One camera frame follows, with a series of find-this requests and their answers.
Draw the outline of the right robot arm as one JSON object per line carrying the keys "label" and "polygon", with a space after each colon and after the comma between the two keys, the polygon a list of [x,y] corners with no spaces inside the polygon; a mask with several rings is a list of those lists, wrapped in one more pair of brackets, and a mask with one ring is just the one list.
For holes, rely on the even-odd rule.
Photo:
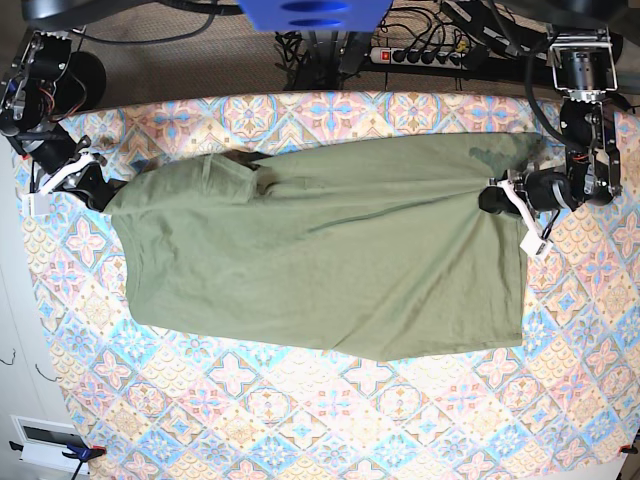
{"label": "right robot arm", "polygon": [[105,88],[105,72],[92,55],[72,49],[84,26],[138,7],[136,1],[24,1],[27,30],[1,79],[1,134],[30,161],[23,205],[30,215],[47,213],[56,192],[68,193],[101,212],[123,187],[106,180],[104,157],[88,137],[74,140],[62,120],[92,108]]}

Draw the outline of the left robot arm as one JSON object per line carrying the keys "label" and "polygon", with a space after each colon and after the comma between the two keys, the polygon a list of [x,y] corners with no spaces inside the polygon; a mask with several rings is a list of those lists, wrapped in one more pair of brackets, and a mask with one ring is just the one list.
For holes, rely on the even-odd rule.
{"label": "left robot arm", "polygon": [[[558,215],[583,204],[604,206],[622,193],[621,157],[614,111],[628,107],[618,95],[614,35],[639,39],[639,8],[631,1],[513,1],[511,7],[546,25],[546,36],[532,46],[522,43],[497,4],[488,8],[510,47],[524,60],[528,104],[543,129],[565,148],[565,164],[538,170],[506,170],[479,195],[481,210],[518,215],[543,239],[542,212]],[[534,63],[540,54],[551,67],[553,87],[563,104],[553,127],[534,91]]]}

